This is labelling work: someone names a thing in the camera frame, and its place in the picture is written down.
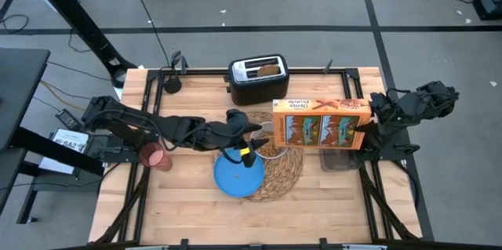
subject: black table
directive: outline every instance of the black table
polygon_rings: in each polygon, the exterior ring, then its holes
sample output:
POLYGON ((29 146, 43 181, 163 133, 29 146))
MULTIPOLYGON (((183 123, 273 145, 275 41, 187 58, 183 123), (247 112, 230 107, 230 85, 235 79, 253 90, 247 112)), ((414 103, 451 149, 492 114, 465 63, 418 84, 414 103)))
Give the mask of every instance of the black table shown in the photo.
MULTIPOLYGON (((33 176, 32 183, 66 184, 75 177, 44 171, 24 160, 30 150, 66 165, 80 168, 85 177, 80 183, 103 175, 101 161, 80 154, 20 127, 24 113, 40 82, 49 58, 43 49, 0 49, 0 213, 5 207, 17 173, 33 176)), ((26 223, 37 188, 30 186, 18 223, 26 223)))

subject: blue plate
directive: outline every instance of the blue plate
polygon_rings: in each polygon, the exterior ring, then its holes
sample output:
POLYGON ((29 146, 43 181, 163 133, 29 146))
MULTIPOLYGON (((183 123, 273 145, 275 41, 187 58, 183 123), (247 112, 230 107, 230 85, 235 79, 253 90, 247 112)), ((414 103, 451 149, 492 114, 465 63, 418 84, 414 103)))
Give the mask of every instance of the blue plate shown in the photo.
MULTIPOLYGON (((236 161, 241 161, 238 150, 225 149, 228 156, 236 161)), ((214 163, 214 180, 225 194, 232 197, 246 197, 260 188, 265 177, 265 167, 258 156, 251 168, 244 164, 234 164, 223 155, 219 155, 214 163)))

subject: red cup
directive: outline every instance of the red cup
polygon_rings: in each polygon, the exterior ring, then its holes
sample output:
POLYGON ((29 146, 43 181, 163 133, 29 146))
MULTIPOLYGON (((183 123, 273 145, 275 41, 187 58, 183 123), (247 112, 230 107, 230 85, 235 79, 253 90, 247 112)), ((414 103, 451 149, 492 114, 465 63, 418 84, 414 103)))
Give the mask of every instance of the red cup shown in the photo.
POLYGON ((156 168, 163 172, 169 171, 173 167, 171 158, 167 156, 164 147, 159 143, 147 143, 140 150, 141 164, 156 168))

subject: toaster slot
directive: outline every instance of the toaster slot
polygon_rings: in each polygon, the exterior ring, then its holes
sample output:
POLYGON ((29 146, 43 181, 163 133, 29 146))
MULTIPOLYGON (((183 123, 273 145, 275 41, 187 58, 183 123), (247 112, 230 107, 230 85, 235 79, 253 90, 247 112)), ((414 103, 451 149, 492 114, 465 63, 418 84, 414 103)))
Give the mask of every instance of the toaster slot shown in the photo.
POLYGON ((246 75, 248 78, 256 78, 258 76, 258 71, 248 71, 246 75))
POLYGON ((278 64, 279 64, 279 61, 277 60, 277 58, 272 58, 272 59, 266 59, 266 60, 245 62, 244 66, 246 67, 246 69, 250 69, 250 68, 255 68, 255 67, 262 67, 265 65, 278 65, 278 64))

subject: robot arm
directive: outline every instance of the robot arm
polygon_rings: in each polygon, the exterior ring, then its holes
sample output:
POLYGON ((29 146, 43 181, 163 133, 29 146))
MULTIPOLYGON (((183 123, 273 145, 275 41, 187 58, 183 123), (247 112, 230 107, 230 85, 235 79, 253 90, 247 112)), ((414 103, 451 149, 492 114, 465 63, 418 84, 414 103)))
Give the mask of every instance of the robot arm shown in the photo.
POLYGON ((246 142, 243 134, 261 129, 261 125, 248 122, 246 114, 231 109, 227 111, 227 123, 206 122, 200 117, 159 117, 148 112, 124 106, 111 96, 93 97, 82 116, 89 130, 107 129, 122 138, 136 152, 150 142, 162 141, 167 151, 177 147, 196 151, 221 150, 227 160, 251 167, 256 159, 255 149, 268 139, 251 139, 246 142), (235 147, 241 151, 242 160, 228 157, 224 148, 235 147))

